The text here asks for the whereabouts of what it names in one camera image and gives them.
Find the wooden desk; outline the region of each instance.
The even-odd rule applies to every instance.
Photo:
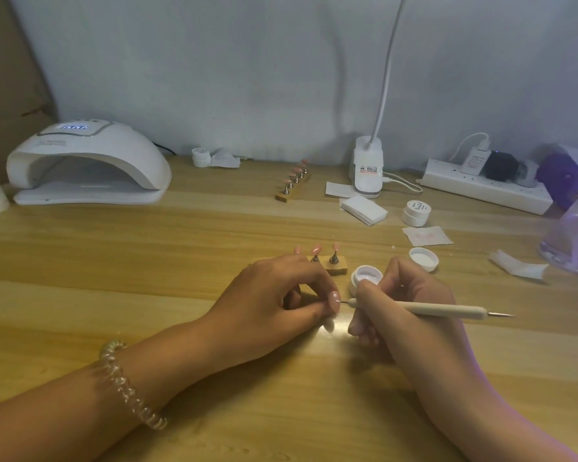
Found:
[[[96,359],[109,338],[134,342],[200,316],[253,259],[295,244],[342,242],[349,270],[406,256],[400,187],[377,201],[389,217],[367,227],[324,197],[346,169],[314,167],[296,201],[275,201],[289,164],[195,169],[173,158],[154,206],[13,206],[0,214],[0,400]],[[578,451],[578,277],[549,267],[545,282],[487,260],[540,262],[548,220],[426,189],[436,275],[459,303],[516,314],[468,323],[476,355],[521,413]],[[337,278],[347,292],[349,276]],[[104,461],[457,461],[392,365],[361,350],[351,310],[272,355],[200,382],[170,404],[171,425],[140,429]]]

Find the pink fingernail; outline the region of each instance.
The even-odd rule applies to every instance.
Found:
[[[338,292],[331,292],[328,295],[328,303],[330,304],[331,310],[338,313],[340,310],[340,294]]]

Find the clear coil bracelet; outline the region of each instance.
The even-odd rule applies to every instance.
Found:
[[[154,413],[143,400],[137,397],[137,389],[131,385],[129,378],[124,376],[122,367],[116,364],[116,352],[126,348],[124,342],[113,340],[107,342],[100,350],[99,358],[109,380],[114,383],[117,391],[123,397],[124,403],[131,409],[133,415],[155,430],[167,426],[167,419]]]

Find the white wall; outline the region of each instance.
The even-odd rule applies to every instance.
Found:
[[[371,131],[400,0],[11,1],[62,119],[122,121],[176,149],[334,163]],[[575,16],[578,0],[409,0],[386,165],[443,158],[474,131],[519,155],[578,137]],[[549,68],[570,56],[572,71]]]

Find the uv nail lamp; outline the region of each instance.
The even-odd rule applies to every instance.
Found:
[[[167,191],[169,163],[130,126],[106,120],[58,123],[8,156],[17,204],[151,204]]]

